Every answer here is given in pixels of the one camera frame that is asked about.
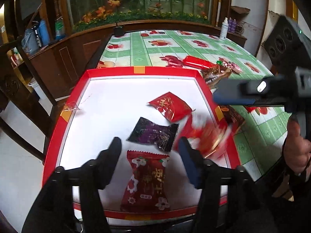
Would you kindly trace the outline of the right human hand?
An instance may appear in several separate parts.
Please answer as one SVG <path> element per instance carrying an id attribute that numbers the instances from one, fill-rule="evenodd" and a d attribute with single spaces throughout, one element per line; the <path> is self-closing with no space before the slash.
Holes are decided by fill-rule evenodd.
<path id="1" fill-rule="evenodd" d="M 301 136 L 301 129 L 294 117 L 290 117 L 287 123 L 287 137 L 283 150 L 286 165 L 299 175 L 306 171 L 310 175 L 310 141 Z"/>

